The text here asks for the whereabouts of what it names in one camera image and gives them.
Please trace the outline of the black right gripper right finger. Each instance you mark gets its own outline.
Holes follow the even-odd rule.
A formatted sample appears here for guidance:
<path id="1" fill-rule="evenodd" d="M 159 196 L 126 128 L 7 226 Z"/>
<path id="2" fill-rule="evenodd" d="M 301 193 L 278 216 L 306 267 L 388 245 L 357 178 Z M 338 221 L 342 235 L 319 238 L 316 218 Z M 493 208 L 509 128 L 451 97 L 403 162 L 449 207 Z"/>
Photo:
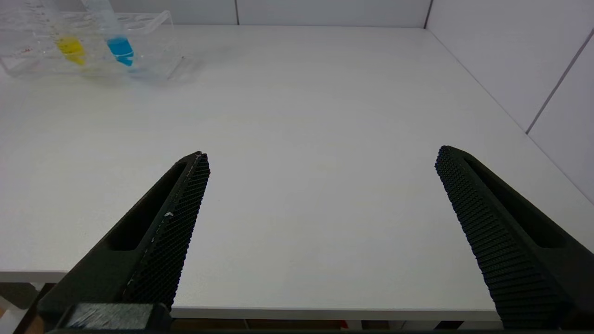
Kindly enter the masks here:
<path id="1" fill-rule="evenodd" d="M 593 330 L 592 252 L 471 154 L 435 169 L 504 328 Z"/>

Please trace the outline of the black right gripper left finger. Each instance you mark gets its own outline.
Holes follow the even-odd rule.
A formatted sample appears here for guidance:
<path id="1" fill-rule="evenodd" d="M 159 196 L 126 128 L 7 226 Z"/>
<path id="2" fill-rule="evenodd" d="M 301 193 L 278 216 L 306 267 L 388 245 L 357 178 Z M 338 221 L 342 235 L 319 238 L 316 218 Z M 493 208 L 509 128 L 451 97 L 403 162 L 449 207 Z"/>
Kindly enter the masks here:
<path id="1" fill-rule="evenodd" d="M 177 161 L 38 303 L 47 333 L 167 333 L 208 184 L 204 152 Z"/>

